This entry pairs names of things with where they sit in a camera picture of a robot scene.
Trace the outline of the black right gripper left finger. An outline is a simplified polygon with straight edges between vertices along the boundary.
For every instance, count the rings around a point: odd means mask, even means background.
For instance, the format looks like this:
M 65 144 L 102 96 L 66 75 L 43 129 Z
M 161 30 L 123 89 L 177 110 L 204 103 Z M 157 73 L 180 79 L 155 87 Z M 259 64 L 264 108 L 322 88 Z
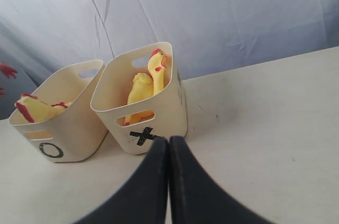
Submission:
M 156 138 L 130 178 L 77 223 L 164 223 L 168 170 L 168 142 L 165 138 Z

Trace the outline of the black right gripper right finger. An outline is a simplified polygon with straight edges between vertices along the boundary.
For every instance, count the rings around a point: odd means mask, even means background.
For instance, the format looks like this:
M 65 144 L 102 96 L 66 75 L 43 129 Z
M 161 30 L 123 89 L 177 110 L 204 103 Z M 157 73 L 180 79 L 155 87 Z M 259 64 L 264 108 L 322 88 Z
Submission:
M 267 223 L 209 176 L 183 137 L 170 137 L 169 159 L 172 223 Z

